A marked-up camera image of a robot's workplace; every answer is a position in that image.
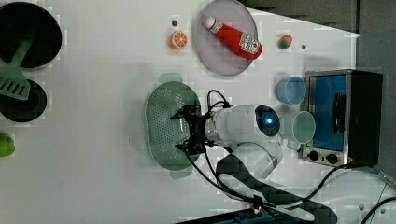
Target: bottle label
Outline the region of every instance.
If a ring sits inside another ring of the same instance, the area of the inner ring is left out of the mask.
[[[241,41],[239,42],[241,49],[251,54],[257,53],[260,47],[260,42],[247,34],[242,34]]]
[[[212,28],[210,28],[210,31],[215,34],[218,32],[219,29],[221,29],[223,23],[221,21],[216,21],[215,24],[213,24]]]

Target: green spatula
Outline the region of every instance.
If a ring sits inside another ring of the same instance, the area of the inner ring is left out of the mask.
[[[22,73],[21,63],[32,45],[34,35],[29,32],[24,38],[11,62],[0,68],[0,94],[18,99],[27,100],[30,84]]]

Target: white bottle cap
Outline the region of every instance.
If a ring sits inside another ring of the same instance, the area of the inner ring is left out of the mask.
[[[213,17],[208,17],[208,18],[206,19],[206,22],[205,22],[205,25],[206,25],[207,29],[212,28],[213,24],[215,24],[215,21],[216,21],[215,18],[213,18]]]

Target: blue bowl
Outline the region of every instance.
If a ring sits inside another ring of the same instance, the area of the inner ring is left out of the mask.
[[[277,83],[277,99],[287,105],[300,104],[306,95],[305,82],[300,77],[285,77]]]

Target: orange fruit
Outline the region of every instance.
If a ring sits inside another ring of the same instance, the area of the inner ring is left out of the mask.
[[[171,48],[183,49],[187,45],[187,36],[181,31],[175,31],[171,36]]]

